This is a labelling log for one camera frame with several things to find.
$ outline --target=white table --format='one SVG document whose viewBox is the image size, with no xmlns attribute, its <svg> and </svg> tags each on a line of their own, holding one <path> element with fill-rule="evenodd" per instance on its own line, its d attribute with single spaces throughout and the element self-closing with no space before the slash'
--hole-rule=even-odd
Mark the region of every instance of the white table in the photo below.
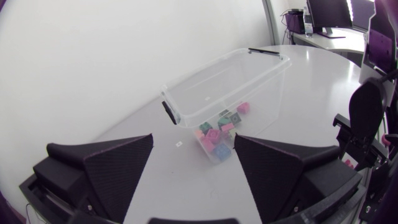
<svg viewBox="0 0 398 224">
<path fill-rule="evenodd" d="M 306 37 L 305 34 L 293 34 L 293 40 L 299 45 L 318 47 L 340 54 L 361 66 L 365 51 L 363 33 L 352 29 L 333 28 L 332 30 L 334 34 L 341 34 L 345 38 L 329 39 L 319 34 L 313 34 L 313 37 Z"/>
<path fill-rule="evenodd" d="M 351 94 L 359 87 L 359 67 L 329 51 L 298 45 L 264 47 L 288 55 L 277 121 L 258 137 L 307 146 L 337 145 L 337 113 L 348 117 Z M 174 126 L 158 98 L 96 141 L 153 133 L 154 148 L 141 176 L 125 223 L 152 217 L 209 220 L 237 218 L 260 223 L 256 204 L 234 152 L 213 165 L 191 131 Z"/>
<path fill-rule="evenodd" d="M 351 52 L 363 54 L 365 51 L 365 40 L 363 33 L 352 29 L 333 28 L 334 34 L 341 34 L 345 38 L 329 39 L 319 34 L 313 37 L 306 37 L 305 34 L 293 34 L 295 39 L 300 39 L 318 48 L 332 52 Z"/>
</svg>

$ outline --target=water bottle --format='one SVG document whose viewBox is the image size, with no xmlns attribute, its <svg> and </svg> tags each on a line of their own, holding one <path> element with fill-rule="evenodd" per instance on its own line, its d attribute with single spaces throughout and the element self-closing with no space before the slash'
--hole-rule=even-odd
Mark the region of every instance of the water bottle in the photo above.
<svg viewBox="0 0 398 224">
<path fill-rule="evenodd" d="M 313 34 L 312 18 L 311 18 L 310 11 L 308 11 L 306 6 L 304 6 L 303 20 L 304 20 L 305 36 L 312 37 L 312 34 Z"/>
</svg>

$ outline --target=clear plastic container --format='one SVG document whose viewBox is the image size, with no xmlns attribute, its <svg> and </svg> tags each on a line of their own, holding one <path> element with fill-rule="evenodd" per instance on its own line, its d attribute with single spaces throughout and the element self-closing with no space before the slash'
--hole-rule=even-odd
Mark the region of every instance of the clear plastic container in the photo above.
<svg viewBox="0 0 398 224">
<path fill-rule="evenodd" d="M 236 133 L 255 136 L 278 118 L 290 64 L 286 55 L 234 50 L 163 85 L 165 109 L 192 130 L 211 161 L 223 162 Z"/>
</svg>

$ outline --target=white wall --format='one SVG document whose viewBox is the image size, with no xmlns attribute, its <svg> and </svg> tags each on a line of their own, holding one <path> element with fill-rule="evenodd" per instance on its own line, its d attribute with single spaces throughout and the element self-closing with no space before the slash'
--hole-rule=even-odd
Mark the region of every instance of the white wall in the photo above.
<svg viewBox="0 0 398 224">
<path fill-rule="evenodd" d="M 289 7 L 288 0 L 271 0 L 272 8 L 274 10 L 274 15 L 275 15 L 275 20 L 276 20 L 276 25 L 277 25 L 277 30 L 278 30 L 278 36 L 279 36 L 279 44 L 289 44 L 289 40 L 287 36 L 285 36 L 284 40 L 284 34 L 286 30 L 286 26 L 283 25 L 282 23 L 282 14 L 291 7 Z"/>
<path fill-rule="evenodd" d="M 90 142 L 161 84 L 269 38 L 261 0 L 8 0 L 0 12 L 0 190 L 25 214 L 18 185 L 48 142 Z"/>
<path fill-rule="evenodd" d="M 307 5 L 307 0 L 287 0 L 291 9 L 303 9 Z"/>
</svg>

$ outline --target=green block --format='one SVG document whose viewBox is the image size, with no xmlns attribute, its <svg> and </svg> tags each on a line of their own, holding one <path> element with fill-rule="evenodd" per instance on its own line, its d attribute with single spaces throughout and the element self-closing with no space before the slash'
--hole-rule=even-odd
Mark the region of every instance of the green block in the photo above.
<svg viewBox="0 0 398 224">
<path fill-rule="evenodd" d="M 234 140 L 235 139 L 235 135 L 236 135 L 236 128 L 233 128 L 233 129 L 229 130 L 228 134 L 231 137 L 231 139 Z"/>
<path fill-rule="evenodd" d="M 231 120 L 229 118 L 222 117 L 218 120 L 218 128 L 221 129 L 222 126 L 229 124 Z"/>
<path fill-rule="evenodd" d="M 203 134 L 207 134 L 207 132 L 213 127 L 211 127 L 211 125 L 207 122 L 204 122 L 203 124 L 201 124 L 199 126 L 199 129 L 203 132 Z"/>
<path fill-rule="evenodd" d="M 224 117 L 224 116 L 231 116 L 232 113 L 229 110 L 223 110 L 220 114 L 218 114 L 220 117 Z"/>
</svg>

